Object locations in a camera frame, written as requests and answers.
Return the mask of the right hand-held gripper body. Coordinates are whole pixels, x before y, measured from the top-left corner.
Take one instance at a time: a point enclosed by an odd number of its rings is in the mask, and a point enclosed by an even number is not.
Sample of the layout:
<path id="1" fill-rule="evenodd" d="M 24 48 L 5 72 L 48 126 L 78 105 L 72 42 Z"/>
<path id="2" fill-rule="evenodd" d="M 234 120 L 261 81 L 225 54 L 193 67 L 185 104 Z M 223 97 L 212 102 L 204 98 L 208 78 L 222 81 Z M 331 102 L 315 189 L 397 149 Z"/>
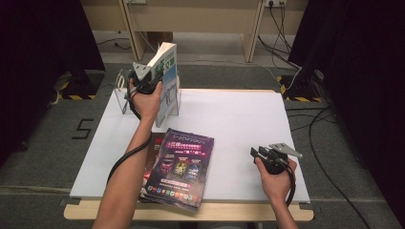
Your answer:
<path id="1" fill-rule="evenodd" d="M 259 153 L 259 158 L 263 161 L 267 172 L 271 175 L 279 175 L 287 169 L 289 156 L 303 157 L 302 154 L 296 152 L 286 143 L 270 144 L 266 148 L 269 149 L 268 155 Z"/>

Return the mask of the person's left hand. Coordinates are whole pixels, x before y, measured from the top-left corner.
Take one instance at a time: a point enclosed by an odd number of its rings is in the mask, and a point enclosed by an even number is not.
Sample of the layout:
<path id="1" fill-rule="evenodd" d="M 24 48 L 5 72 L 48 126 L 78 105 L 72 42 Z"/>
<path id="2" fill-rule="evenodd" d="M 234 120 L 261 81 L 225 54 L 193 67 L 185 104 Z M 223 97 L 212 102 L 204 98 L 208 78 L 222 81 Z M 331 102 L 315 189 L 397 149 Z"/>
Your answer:
<path id="1" fill-rule="evenodd" d="M 140 121 L 154 121 L 160 110 L 160 95 L 162 92 L 162 82 L 160 81 L 156 89 L 151 94 L 142 94 L 134 90 L 133 79 L 130 80 L 131 109 Z"/>

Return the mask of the black curtain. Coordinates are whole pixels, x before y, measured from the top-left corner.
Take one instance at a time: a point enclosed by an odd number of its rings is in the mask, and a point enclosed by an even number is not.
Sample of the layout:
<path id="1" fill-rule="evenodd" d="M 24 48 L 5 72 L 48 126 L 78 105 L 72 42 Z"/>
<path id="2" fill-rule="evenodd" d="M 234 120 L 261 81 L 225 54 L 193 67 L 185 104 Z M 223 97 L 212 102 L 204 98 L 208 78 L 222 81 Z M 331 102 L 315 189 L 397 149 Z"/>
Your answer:
<path id="1" fill-rule="evenodd" d="M 405 0 L 308 0 L 289 57 L 323 83 L 405 227 Z"/>
<path id="2" fill-rule="evenodd" d="M 80 0 L 0 0 L 0 166 L 30 134 L 63 73 L 103 68 Z"/>

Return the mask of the beige wooden desk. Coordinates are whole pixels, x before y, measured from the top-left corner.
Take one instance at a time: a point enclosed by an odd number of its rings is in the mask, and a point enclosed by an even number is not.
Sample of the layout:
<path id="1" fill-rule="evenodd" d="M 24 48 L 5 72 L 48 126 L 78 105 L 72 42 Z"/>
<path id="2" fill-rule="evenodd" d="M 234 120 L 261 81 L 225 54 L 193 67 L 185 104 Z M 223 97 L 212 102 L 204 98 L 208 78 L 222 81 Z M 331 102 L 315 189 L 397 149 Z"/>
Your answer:
<path id="1" fill-rule="evenodd" d="M 149 31 L 237 33 L 245 61 L 253 60 L 257 36 L 298 31 L 309 0 L 287 0 L 282 8 L 267 10 L 265 0 L 80 0 L 91 29 L 129 33 L 133 59 L 146 49 Z"/>

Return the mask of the dark magazine with red patch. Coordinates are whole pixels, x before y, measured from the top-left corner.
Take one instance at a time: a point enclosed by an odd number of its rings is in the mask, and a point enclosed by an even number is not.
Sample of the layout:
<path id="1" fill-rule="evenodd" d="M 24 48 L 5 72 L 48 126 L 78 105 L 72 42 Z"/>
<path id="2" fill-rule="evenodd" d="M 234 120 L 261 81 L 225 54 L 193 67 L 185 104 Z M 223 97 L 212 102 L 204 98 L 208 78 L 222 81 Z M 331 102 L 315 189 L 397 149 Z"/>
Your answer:
<path id="1" fill-rule="evenodd" d="M 139 202 L 148 202 L 148 199 L 144 197 L 144 194 L 146 193 L 144 186 L 146 185 L 156 162 L 159 160 L 160 146 L 163 142 L 164 136 L 165 133 L 152 133 L 144 168 L 142 187 L 139 194 Z"/>

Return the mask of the light wooden table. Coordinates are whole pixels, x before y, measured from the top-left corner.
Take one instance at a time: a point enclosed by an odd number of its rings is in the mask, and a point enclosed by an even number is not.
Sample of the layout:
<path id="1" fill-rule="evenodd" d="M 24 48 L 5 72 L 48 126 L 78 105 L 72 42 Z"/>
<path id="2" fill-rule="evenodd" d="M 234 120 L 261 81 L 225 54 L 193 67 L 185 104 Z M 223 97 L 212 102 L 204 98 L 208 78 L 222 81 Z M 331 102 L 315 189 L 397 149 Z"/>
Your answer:
<path id="1" fill-rule="evenodd" d="M 66 219 L 94 219 L 98 210 L 99 198 L 78 198 L 77 204 L 66 206 Z M 141 203 L 134 218 L 136 220 L 173 220 L 173 221 L 271 221 L 274 214 L 265 198 L 262 201 L 205 201 L 194 213 L 178 207 Z"/>

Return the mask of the purple magazine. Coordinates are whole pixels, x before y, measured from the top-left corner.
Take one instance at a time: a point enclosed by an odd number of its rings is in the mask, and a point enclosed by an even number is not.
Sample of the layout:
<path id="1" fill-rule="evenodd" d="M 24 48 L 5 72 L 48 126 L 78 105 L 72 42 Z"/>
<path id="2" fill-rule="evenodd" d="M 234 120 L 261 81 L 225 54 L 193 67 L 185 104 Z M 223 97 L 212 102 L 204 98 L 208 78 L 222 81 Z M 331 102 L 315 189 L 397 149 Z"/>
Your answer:
<path id="1" fill-rule="evenodd" d="M 143 186 L 143 197 L 196 213 L 213 148 L 213 137 L 169 129 Z"/>

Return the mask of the clear acrylic magazine rack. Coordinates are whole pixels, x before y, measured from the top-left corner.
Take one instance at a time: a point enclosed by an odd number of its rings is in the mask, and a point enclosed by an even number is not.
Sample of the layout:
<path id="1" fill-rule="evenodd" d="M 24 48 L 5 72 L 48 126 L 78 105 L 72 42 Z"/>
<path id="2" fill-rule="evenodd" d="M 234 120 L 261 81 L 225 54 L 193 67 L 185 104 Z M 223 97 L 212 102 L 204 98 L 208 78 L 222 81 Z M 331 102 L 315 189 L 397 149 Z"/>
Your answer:
<path id="1" fill-rule="evenodd" d="M 130 71 L 131 70 L 121 70 L 115 84 L 115 95 L 124 115 L 128 114 L 129 110 L 133 112 L 131 109 L 131 98 L 128 94 L 128 75 Z"/>

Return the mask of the thick white magazine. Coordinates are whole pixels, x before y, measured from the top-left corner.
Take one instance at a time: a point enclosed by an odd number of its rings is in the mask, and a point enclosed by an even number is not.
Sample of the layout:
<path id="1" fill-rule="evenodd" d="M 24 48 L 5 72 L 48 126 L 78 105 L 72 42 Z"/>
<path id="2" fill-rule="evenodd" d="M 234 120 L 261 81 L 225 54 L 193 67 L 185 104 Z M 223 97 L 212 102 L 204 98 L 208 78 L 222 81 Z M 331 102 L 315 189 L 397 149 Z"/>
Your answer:
<path id="1" fill-rule="evenodd" d="M 162 82 L 160 110 L 155 125 L 160 128 L 169 115 L 179 114 L 179 78 L 177 70 L 177 45 L 163 42 L 148 63 L 154 84 Z"/>

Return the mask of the white table cover sheet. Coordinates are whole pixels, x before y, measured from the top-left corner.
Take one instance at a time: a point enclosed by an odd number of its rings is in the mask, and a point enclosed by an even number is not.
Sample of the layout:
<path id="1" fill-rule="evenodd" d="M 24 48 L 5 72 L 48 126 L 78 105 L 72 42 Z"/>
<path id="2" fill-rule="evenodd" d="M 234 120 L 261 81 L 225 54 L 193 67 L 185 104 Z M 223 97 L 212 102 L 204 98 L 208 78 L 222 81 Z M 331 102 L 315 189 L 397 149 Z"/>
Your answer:
<path id="1" fill-rule="evenodd" d="M 102 196 L 111 168 L 138 125 L 134 115 L 121 112 L 112 94 L 76 177 L 73 197 Z M 264 200 L 250 150 L 274 143 L 294 146 L 283 98 L 268 91 L 183 89 L 180 113 L 169 115 L 153 131 L 164 133 L 169 128 L 214 139 L 205 201 Z"/>

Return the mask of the person's right hand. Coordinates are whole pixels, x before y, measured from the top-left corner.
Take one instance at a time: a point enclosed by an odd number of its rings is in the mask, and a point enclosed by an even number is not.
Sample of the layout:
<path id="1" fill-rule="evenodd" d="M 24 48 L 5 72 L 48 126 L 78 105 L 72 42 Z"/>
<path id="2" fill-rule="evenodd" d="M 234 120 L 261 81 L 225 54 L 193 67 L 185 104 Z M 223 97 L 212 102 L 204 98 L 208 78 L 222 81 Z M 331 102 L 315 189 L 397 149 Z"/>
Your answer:
<path id="1" fill-rule="evenodd" d="M 287 194 L 290 190 L 290 178 L 287 171 L 279 175 L 271 175 L 261 159 L 255 159 L 256 166 L 261 175 L 263 190 L 271 206 L 286 204 Z"/>

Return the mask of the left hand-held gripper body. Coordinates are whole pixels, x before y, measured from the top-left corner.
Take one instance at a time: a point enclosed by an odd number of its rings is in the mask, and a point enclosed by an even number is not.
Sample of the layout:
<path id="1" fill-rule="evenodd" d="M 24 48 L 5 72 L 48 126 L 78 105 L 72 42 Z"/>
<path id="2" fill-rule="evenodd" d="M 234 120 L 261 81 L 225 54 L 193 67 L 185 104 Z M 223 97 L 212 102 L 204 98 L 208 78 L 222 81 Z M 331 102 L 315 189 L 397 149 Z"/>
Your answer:
<path id="1" fill-rule="evenodd" d="M 128 75 L 128 94 L 134 92 L 152 94 L 158 82 L 161 81 L 161 74 L 154 73 L 147 65 L 134 63 L 133 67 L 134 69 Z"/>

